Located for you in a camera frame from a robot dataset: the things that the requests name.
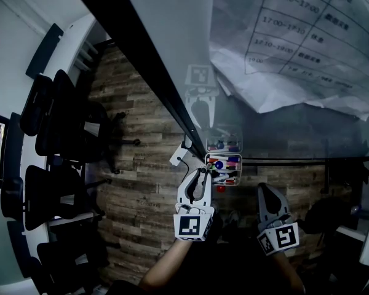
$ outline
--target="clear plastic container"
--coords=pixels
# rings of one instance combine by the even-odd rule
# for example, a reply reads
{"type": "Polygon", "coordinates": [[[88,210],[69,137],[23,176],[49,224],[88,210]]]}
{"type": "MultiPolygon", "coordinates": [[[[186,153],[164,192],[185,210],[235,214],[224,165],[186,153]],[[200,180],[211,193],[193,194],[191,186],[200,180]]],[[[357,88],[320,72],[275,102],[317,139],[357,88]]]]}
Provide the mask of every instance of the clear plastic container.
{"type": "Polygon", "coordinates": [[[218,124],[208,133],[205,148],[209,153],[241,153],[242,130],[238,126],[218,124]]]}
{"type": "Polygon", "coordinates": [[[216,161],[214,161],[214,163],[219,161],[219,162],[221,162],[220,165],[223,164],[222,169],[217,169],[217,168],[212,168],[211,169],[213,171],[217,171],[220,174],[220,176],[223,176],[224,174],[228,174],[228,173],[233,173],[234,171],[237,172],[237,176],[235,176],[235,180],[233,180],[232,178],[229,178],[229,179],[222,180],[222,181],[214,181],[214,182],[212,182],[213,184],[224,185],[224,186],[238,186],[239,185],[240,177],[242,175],[242,156],[240,156],[240,154],[208,153],[205,156],[205,165],[210,162],[209,159],[216,160],[216,161]]]}

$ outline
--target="black bar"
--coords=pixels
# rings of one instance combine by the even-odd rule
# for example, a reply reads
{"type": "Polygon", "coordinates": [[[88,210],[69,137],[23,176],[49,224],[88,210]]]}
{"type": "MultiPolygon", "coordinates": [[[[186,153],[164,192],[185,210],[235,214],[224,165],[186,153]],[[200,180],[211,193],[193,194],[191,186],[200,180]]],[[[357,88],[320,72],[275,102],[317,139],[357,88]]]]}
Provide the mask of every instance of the black bar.
{"type": "Polygon", "coordinates": [[[59,36],[63,36],[63,30],[56,24],[53,24],[34,53],[29,67],[27,67],[27,76],[34,80],[38,74],[44,72],[60,40],[59,36]]]}
{"type": "Polygon", "coordinates": [[[242,166],[316,166],[325,165],[325,162],[242,162],[242,166]]]}
{"type": "Polygon", "coordinates": [[[195,155],[204,160],[204,145],[130,0],[82,1],[190,138],[195,155]]]}
{"type": "Polygon", "coordinates": [[[5,143],[3,141],[2,156],[2,177],[12,178],[20,176],[20,158],[22,156],[22,146],[24,133],[19,126],[20,115],[16,113],[11,114],[9,124],[7,126],[7,136],[5,143]]]}
{"type": "Polygon", "coordinates": [[[8,234],[11,239],[12,249],[19,265],[19,269],[24,278],[30,277],[29,259],[30,252],[26,241],[26,236],[22,233],[25,231],[23,223],[17,221],[7,222],[8,234]]]}
{"type": "MultiPolygon", "coordinates": [[[[321,158],[314,158],[312,160],[316,161],[316,160],[323,160],[323,162],[321,162],[322,164],[320,165],[324,165],[325,164],[325,160],[327,158],[325,157],[321,157],[321,158]]],[[[309,160],[309,159],[293,159],[293,158],[281,158],[281,159],[278,159],[278,158],[266,158],[266,157],[243,157],[243,161],[244,160],[309,160]]],[[[361,156],[361,157],[342,157],[342,158],[333,158],[333,159],[328,159],[328,160],[355,160],[355,161],[359,161],[359,162],[369,162],[369,156],[361,156]]]]}

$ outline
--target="paper sheet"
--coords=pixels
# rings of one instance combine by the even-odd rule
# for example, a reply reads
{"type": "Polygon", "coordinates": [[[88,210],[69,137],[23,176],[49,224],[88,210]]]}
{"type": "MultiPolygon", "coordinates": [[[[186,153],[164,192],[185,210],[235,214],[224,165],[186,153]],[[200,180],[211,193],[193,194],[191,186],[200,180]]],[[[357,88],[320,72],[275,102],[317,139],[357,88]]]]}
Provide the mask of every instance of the paper sheet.
{"type": "Polygon", "coordinates": [[[213,0],[210,57],[224,92],[257,112],[369,115],[369,0],[213,0]]]}

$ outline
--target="person's arm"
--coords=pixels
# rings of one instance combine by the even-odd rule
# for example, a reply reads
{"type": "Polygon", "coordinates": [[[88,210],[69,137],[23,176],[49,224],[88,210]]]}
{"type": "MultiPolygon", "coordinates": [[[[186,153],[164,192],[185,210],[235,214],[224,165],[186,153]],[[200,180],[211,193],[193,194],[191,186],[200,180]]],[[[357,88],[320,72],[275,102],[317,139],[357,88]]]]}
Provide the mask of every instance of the person's arm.
{"type": "Polygon", "coordinates": [[[291,289],[294,294],[304,294],[305,288],[303,286],[302,280],[288,261],[285,254],[283,252],[275,253],[270,257],[279,270],[280,274],[290,283],[291,289]]]}
{"type": "Polygon", "coordinates": [[[171,248],[146,272],[139,287],[145,291],[155,291],[164,287],[178,272],[192,242],[175,240],[171,248]]]}

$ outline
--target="black office chair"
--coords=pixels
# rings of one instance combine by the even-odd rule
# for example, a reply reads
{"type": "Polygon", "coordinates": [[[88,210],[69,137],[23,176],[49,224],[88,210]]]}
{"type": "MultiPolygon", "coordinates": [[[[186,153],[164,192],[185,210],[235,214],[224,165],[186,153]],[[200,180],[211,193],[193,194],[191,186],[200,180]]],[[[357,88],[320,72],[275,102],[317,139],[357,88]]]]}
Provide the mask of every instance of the black office chair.
{"type": "Polygon", "coordinates": [[[84,184],[78,172],[71,167],[60,166],[47,171],[30,165],[26,170],[25,202],[22,179],[5,179],[1,189],[1,210],[5,217],[19,222],[23,222],[25,212],[27,230],[35,229],[55,216],[73,219],[84,211],[87,203],[98,214],[104,215],[86,190],[111,182],[111,179],[104,179],[84,184]],[[74,195],[73,202],[62,202],[69,195],[74,195]]]}
{"type": "Polygon", "coordinates": [[[83,250],[88,261],[95,267],[106,267],[108,262],[108,251],[106,247],[120,249],[119,242],[109,242],[98,232],[100,216],[82,222],[71,222],[61,226],[53,226],[50,231],[55,234],[56,239],[76,251],[83,250]]]}
{"type": "MultiPolygon", "coordinates": [[[[36,152],[41,156],[60,154],[80,163],[105,158],[112,173],[119,173],[109,150],[111,134],[125,113],[108,118],[100,103],[78,95],[68,75],[59,70],[54,81],[38,75],[30,90],[20,119],[21,129],[37,135],[36,152]]],[[[140,140],[122,140],[119,144],[139,145],[140,140]]]]}
{"type": "Polygon", "coordinates": [[[61,233],[56,242],[37,246],[41,263],[30,259],[29,271],[40,294],[68,294],[79,289],[92,294],[96,286],[104,285],[97,269],[109,265],[108,252],[103,240],[96,239],[97,230],[88,224],[69,224],[61,229],[68,233],[61,233]]]}

